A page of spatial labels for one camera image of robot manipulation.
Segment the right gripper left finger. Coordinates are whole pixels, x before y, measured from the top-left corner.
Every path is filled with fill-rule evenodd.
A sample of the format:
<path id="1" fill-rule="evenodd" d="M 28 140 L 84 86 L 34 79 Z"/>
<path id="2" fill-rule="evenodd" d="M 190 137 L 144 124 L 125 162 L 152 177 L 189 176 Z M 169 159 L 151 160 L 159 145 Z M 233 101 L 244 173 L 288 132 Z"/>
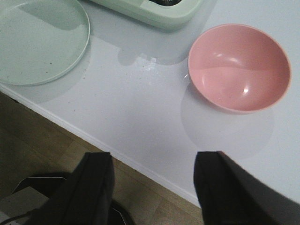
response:
<path id="1" fill-rule="evenodd" d="M 85 153 L 73 173 L 26 224 L 105 225 L 113 188 L 111 154 Z"/>

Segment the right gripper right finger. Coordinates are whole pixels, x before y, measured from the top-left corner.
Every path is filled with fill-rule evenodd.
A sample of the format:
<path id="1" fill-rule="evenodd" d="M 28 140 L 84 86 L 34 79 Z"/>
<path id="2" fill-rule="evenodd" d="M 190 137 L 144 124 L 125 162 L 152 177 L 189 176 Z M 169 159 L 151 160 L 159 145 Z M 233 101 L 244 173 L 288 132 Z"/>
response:
<path id="1" fill-rule="evenodd" d="M 298 225 L 300 205 L 221 151 L 198 152 L 194 187 L 206 225 Z"/>

